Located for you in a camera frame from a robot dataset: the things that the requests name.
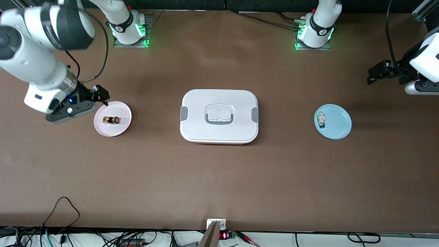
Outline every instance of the robotic arm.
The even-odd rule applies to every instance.
[[[144,15],[128,11],[121,0],[92,0],[105,13],[115,37],[123,44],[137,42]],[[55,50],[86,49],[94,39],[93,25],[80,0],[58,0],[58,5],[12,9],[0,16],[0,67],[29,83],[24,102],[46,113],[53,123],[94,111],[95,102],[107,104],[108,92],[92,90],[55,59]]]
[[[396,63],[384,60],[370,68],[367,84],[400,77],[399,83],[406,84],[408,94],[439,95],[439,27],[430,31]]]
[[[319,0],[314,13],[301,17],[305,20],[305,24],[299,25],[302,31],[297,38],[311,48],[324,46],[341,12],[342,4],[339,0]]]

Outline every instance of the cable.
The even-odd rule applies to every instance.
[[[154,23],[156,23],[156,22],[158,21],[158,19],[160,18],[160,16],[163,14],[164,11],[165,11],[165,10],[162,9],[162,11],[160,12],[160,14],[159,14],[156,18],[154,18],[154,19],[152,20],[151,26],[153,26]]]
[[[149,9],[149,8],[146,7],[142,2],[140,2],[140,1],[138,1],[138,0],[135,0],[135,2],[138,3],[140,6],[144,7],[145,9]],[[151,4],[146,4],[146,5],[151,6],[151,7],[154,7],[154,8],[157,8],[157,9],[162,9],[162,8],[157,7],[157,6],[155,6],[155,5],[151,5]]]
[[[284,25],[284,24],[280,24],[280,23],[277,23],[277,22],[267,21],[267,20],[264,20],[264,19],[261,19],[261,18],[258,18],[258,17],[254,17],[254,16],[251,16],[251,15],[246,15],[246,14],[239,14],[239,15],[242,15],[242,16],[245,16],[245,17],[249,17],[249,18],[258,20],[260,22],[264,22],[264,23],[267,23],[267,24],[270,24],[270,25],[273,25],[273,26],[277,26],[277,27],[280,27],[280,28],[284,28],[284,29],[287,29],[287,30],[291,30],[291,31],[296,29],[294,26]]]
[[[274,10],[274,11],[272,11],[272,12],[273,12],[273,13],[276,13],[276,14],[278,14],[278,15],[280,15],[282,18],[284,18],[284,19],[287,20],[287,21],[292,21],[292,22],[293,22],[295,19],[300,18],[300,17],[297,17],[297,18],[289,18],[288,16],[282,14],[282,12],[277,11],[277,10]]]
[[[149,243],[145,243],[145,245],[149,245],[149,244],[151,244],[152,242],[154,242],[154,240],[157,238],[157,232],[155,232],[155,237],[151,240],[151,242],[149,242]]]
[[[30,241],[30,246],[32,246],[32,237],[36,234],[36,230],[32,233],[31,236],[29,236],[29,234],[27,234],[27,236],[29,237],[29,239],[26,241],[26,243],[24,244],[24,246],[27,246],[27,244]]]
[[[236,235],[244,242],[249,243],[251,245],[260,247],[257,243],[255,243],[249,236],[243,234],[242,232],[236,232]]]
[[[76,78],[79,78],[79,74],[81,73],[81,67],[79,66],[78,61],[70,54],[68,50],[65,50],[65,52],[75,62],[76,67],[78,67],[78,73],[76,74]]]
[[[12,227],[12,228],[14,228],[14,230],[15,230],[15,242],[16,242],[16,244],[18,245],[18,246],[23,246],[22,245],[22,238],[20,237],[20,232],[18,231],[18,229],[17,228],[15,228],[15,227]]]
[[[161,232],[161,233],[167,233],[167,234],[169,234],[171,236],[171,242],[169,243],[169,247],[171,247],[173,240],[175,240],[174,236],[171,233],[169,233],[169,232]]]
[[[53,214],[54,211],[55,211],[56,206],[58,205],[58,202],[59,202],[61,199],[63,199],[63,198],[66,199],[66,200],[68,201],[68,203],[70,203],[70,206],[72,206],[72,208],[78,213],[78,217],[76,218],[76,220],[74,220],[72,223],[70,223],[69,225],[67,225],[66,228],[69,227],[69,226],[71,226],[71,225],[73,225],[75,222],[77,222],[77,221],[79,220],[79,218],[81,217],[81,214],[79,213],[78,209],[72,204],[72,202],[70,201],[70,199],[69,199],[68,197],[61,196],[61,197],[58,198],[58,200],[56,201],[55,206],[54,206],[54,208],[52,209],[52,211],[50,212],[49,216],[47,216],[47,218],[44,220],[44,222],[43,222],[43,227],[46,227],[46,221],[52,216],[52,214]]]
[[[46,228],[46,239],[47,239],[47,241],[48,241],[50,247],[54,247],[54,245],[52,244],[52,241],[51,241],[50,238],[49,238],[49,233],[47,233],[47,228]]]
[[[66,233],[66,235],[67,235],[67,239],[68,239],[70,245],[71,245],[72,247],[75,247],[75,246],[73,245],[72,241],[70,240],[70,235],[69,235],[68,233]]]
[[[398,62],[396,61],[395,58],[395,53],[393,52],[393,46],[392,46],[392,41],[390,40],[390,33],[389,33],[389,14],[390,14],[390,7],[392,5],[393,0],[390,0],[389,2],[389,6],[387,7],[387,14],[386,14],[386,18],[385,18],[385,34],[387,37],[387,43],[389,44],[389,51],[390,51],[390,56],[392,57],[392,62],[394,64],[394,66],[396,67],[396,69],[398,70],[398,72],[405,76],[405,77],[410,77],[409,75],[407,75],[405,72],[403,72],[401,70],[401,68],[398,65]]]
[[[98,24],[99,24],[99,26],[101,26],[101,28],[102,28],[102,31],[104,31],[104,34],[105,34],[105,43],[106,43],[106,49],[105,49],[105,58],[104,58],[104,62],[103,62],[103,64],[102,64],[102,68],[101,68],[101,70],[99,71],[99,73],[97,74],[97,75],[95,75],[95,76],[93,76],[93,77],[90,77],[90,78],[88,78],[88,79],[85,79],[84,81],[82,81],[81,83],[82,84],[84,84],[84,83],[86,83],[86,82],[89,82],[89,81],[93,81],[94,79],[96,79],[96,78],[98,78],[101,74],[102,74],[102,71],[104,70],[104,68],[105,68],[105,65],[107,64],[107,58],[108,58],[108,49],[109,49],[109,43],[108,43],[108,34],[107,34],[107,30],[105,30],[105,27],[104,27],[104,25],[96,18],[96,16],[94,16],[94,15],[92,15],[92,14],[90,14],[90,13],[87,13],[87,12],[85,12],[86,14],[88,14],[91,18],[93,18]]]
[[[297,241],[297,233],[294,233],[294,239],[296,240],[296,247],[299,247],[299,242]]]
[[[361,239],[361,237],[358,235],[358,234],[356,234],[355,232],[348,232],[348,239],[350,240],[350,241],[352,241],[352,242],[354,242],[354,243],[360,243],[360,244],[362,244],[363,245],[363,247],[366,247],[366,245],[365,245],[365,243],[371,243],[371,244],[374,244],[374,243],[379,243],[380,241],[381,241],[381,236],[380,235],[378,235],[378,234],[376,234],[376,233],[374,233],[375,234],[375,236],[377,236],[378,237],[378,240],[377,241],[364,241],[363,239]],[[358,240],[353,240],[353,239],[351,239],[351,235],[355,235],[357,238],[358,238]]]

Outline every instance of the brown table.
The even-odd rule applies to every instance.
[[[439,233],[439,98],[407,95],[397,79],[366,84],[367,69],[390,58],[384,20],[341,15],[331,51],[295,51],[291,32],[229,11],[166,11],[149,48],[110,48],[94,81],[133,110],[116,138],[95,131],[94,114],[48,123],[23,103],[27,84],[1,71],[1,225],[41,225],[68,196],[76,226],[202,229],[221,217],[235,230]],[[96,32],[88,50],[72,52],[80,79],[101,66]],[[391,15],[398,58],[425,34],[411,15]],[[184,140],[181,100],[195,88],[253,92],[256,140]],[[313,126],[327,103],[350,113],[345,139]],[[48,225],[74,218],[64,201]]]

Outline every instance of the green led light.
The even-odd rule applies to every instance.
[[[136,24],[136,29],[137,29],[137,32],[139,33],[140,36],[145,35],[145,27],[144,26]]]
[[[144,40],[144,41],[143,41],[143,45],[144,45],[145,47],[149,47],[149,40]]]
[[[333,31],[334,31],[334,28],[332,28],[331,31],[329,32],[328,40],[331,39],[331,35],[332,35],[332,32],[333,32]]]

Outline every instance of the metal mounting plate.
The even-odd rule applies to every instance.
[[[207,219],[206,229],[209,228],[210,223],[212,223],[212,221],[220,221],[221,223],[220,231],[226,230],[226,219]]]
[[[152,15],[145,15],[145,36],[134,44],[122,44],[116,38],[114,38],[113,47],[116,48],[145,48],[149,47],[149,39],[152,29]]]

